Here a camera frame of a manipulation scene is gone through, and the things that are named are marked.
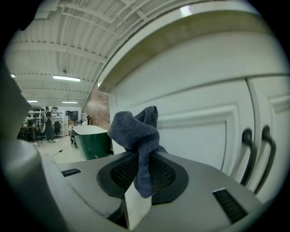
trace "cabinet handle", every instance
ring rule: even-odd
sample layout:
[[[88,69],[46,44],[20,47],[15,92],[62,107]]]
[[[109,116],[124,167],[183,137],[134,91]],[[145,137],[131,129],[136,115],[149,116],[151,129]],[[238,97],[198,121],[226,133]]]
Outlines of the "cabinet handle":
[[[257,156],[257,148],[254,145],[253,141],[252,141],[252,131],[251,129],[245,129],[243,134],[242,134],[242,142],[243,144],[249,146],[250,148],[250,158],[248,161],[248,164],[246,166],[246,170],[245,173],[243,175],[243,178],[240,182],[240,184],[246,186],[247,183],[249,182],[249,179],[252,175],[252,172],[254,170],[254,166],[255,166],[255,161],[256,161],[256,156]]]
[[[254,191],[254,194],[258,194],[258,192],[260,191],[260,189],[263,187],[263,184],[265,183],[265,181],[267,180],[267,177],[271,171],[272,165],[274,163],[274,158],[275,158],[275,154],[276,154],[276,143],[273,140],[273,138],[270,135],[270,127],[268,125],[264,126],[263,131],[262,131],[262,140],[265,142],[268,142],[270,145],[270,154],[269,154],[269,158],[265,167],[265,170],[263,172],[263,175]]]

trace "brick wall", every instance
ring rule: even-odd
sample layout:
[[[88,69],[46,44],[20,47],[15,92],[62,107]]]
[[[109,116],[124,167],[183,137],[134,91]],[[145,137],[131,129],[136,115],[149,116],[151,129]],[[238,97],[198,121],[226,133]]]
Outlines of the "brick wall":
[[[110,127],[109,94],[98,91],[97,83],[91,91],[84,111],[92,118],[92,125],[108,130]]]

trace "white ceiling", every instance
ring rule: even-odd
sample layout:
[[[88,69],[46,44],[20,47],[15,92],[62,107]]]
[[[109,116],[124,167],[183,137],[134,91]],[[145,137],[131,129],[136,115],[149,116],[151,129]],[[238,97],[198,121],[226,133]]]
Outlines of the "white ceiling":
[[[196,0],[48,0],[6,52],[6,62],[27,100],[84,106],[114,51],[154,17]],[[54,80],[52,75],[81,82]]]

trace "green bathtub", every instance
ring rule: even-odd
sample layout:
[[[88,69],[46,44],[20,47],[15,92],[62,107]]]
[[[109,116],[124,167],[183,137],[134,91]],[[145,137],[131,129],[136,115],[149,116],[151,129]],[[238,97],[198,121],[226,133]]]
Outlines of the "green bathtub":
[[[86,160],[109,156],[111,139],[107,130],[91,125],[76,126],[73,130],[77,146]]]

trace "black slot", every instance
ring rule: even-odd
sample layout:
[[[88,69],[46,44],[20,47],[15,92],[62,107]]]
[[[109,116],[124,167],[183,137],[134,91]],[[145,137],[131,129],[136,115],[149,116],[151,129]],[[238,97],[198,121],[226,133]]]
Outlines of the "black slot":
[[[72,169],[72,170],[68,170],[68,171],[63,171],[62,174],[64,177],[67,177],[67,176],[71,176],[71,175],[74,175],[74,174],[77,174],[80,172],[81,171],[79,169]]]
[[[226,189],[214,191],[213,195],[221,205],[232,224],[247,215],[247,212]]]

